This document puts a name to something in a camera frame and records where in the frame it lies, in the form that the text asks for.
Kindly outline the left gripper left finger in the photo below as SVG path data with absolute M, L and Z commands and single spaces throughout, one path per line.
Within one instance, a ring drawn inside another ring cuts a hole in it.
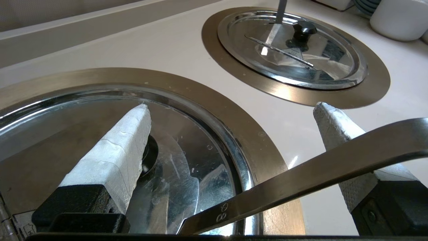
M 64 219 L 72 227 L 89 229 L 114 218 L 125 219 L 151 131 L 151 114 L 145 104 L 127 112 L 32 214 L 37 232 Z

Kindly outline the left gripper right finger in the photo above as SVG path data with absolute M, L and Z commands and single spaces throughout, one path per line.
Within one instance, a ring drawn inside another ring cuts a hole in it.
M 365 133 L 327 103 L 317 103 L 313 115 L 327 151 Z M 427 187 L 404 165 L 381 168 L 338 186 L 359 235 L 427 235 Z

